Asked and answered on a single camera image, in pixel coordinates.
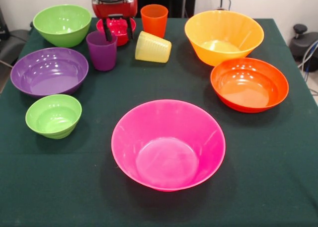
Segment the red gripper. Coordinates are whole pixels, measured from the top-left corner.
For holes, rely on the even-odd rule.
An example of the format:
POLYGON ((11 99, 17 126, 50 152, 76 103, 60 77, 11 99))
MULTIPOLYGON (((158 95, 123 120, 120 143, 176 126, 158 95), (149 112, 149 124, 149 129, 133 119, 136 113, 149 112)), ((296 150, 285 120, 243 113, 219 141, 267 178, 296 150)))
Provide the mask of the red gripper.
POLYGON ((98 18, 103 18, 103 29, 106 40, 112 41, 112 33, 107 25, 107 18, 114 16, 126 17, 127 36, 129 40, 134 38, 133 25, 131 17, 136 16, 138 11, 138 0, 119 0, 116 2, 104 2, 101 0, 91 0, 92 9, 98 18))

